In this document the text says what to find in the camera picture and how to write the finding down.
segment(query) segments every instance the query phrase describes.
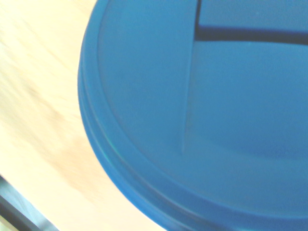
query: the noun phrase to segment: dark edge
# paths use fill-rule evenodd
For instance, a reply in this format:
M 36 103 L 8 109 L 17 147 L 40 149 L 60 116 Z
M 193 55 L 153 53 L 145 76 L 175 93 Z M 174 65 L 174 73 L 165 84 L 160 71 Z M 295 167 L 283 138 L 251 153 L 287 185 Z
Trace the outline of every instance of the dark edge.
M 0 195 L 0 216 L 20 231 L 40 231 L 40 229 L 19 212 L 14 206 L 8 203 Z

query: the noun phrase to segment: light wood table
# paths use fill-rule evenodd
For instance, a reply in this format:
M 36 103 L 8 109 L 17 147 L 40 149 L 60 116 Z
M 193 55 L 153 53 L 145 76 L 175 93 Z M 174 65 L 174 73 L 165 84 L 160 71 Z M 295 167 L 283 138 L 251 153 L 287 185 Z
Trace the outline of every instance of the light wood table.
M 77 100 L 95 0 L 0 0 L 0 175 L 61 231 L 158 231 L 113 185 Z

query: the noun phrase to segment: blue plastic lid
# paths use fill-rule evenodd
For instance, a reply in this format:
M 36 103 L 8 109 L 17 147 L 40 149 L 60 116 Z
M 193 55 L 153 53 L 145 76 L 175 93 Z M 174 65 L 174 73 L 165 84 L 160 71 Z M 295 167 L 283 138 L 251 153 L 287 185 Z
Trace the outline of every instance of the blue plastic lid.
M 308 230 L 307 15 L 308 1 L 98 0 L 80 110 L 136 207 L 168 230 Z

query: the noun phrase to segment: wood grain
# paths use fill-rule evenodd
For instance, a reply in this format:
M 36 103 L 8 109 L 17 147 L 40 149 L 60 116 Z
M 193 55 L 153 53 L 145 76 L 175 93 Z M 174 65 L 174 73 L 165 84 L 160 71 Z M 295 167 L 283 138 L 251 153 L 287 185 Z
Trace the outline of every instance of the wood grain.
M 0 0 L 0 174 L 61 231 L 158 231 L 113 185 L 81 122 L 95 0 Z

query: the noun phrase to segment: blue container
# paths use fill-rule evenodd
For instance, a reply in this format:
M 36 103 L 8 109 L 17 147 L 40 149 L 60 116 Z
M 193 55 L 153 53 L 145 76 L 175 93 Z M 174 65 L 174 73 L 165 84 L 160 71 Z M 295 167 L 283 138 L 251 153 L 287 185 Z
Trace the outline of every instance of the blue container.
M 308 230 L 308 1 L 98 0 L 78 94 L 101 165 L 176 231 Z

